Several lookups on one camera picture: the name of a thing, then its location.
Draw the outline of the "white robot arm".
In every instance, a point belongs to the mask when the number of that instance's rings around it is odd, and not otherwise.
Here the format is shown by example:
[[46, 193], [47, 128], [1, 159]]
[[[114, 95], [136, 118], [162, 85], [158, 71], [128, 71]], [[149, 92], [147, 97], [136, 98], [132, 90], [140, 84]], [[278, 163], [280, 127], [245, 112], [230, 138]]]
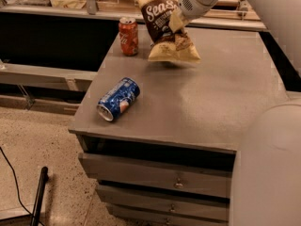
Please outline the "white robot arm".
[[[179, 0], [169, 26], [177, 31], [217, 0]], [[298, 72], [301, 0], [247, 0]], [[250, 126], [237, 153], [229, 226], [301, 226], [301, 102], [276, 105]]]

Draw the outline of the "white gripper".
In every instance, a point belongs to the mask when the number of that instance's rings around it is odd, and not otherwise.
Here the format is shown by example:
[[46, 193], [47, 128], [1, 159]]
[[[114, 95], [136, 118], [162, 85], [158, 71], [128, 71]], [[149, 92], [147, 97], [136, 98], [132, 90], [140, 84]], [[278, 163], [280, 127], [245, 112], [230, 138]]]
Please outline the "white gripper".
[[191, 20], [207, 13], [218, 0], [178, 0], [179, 8], [172, 11], [169, 28], [173, 33], [183, 29]]

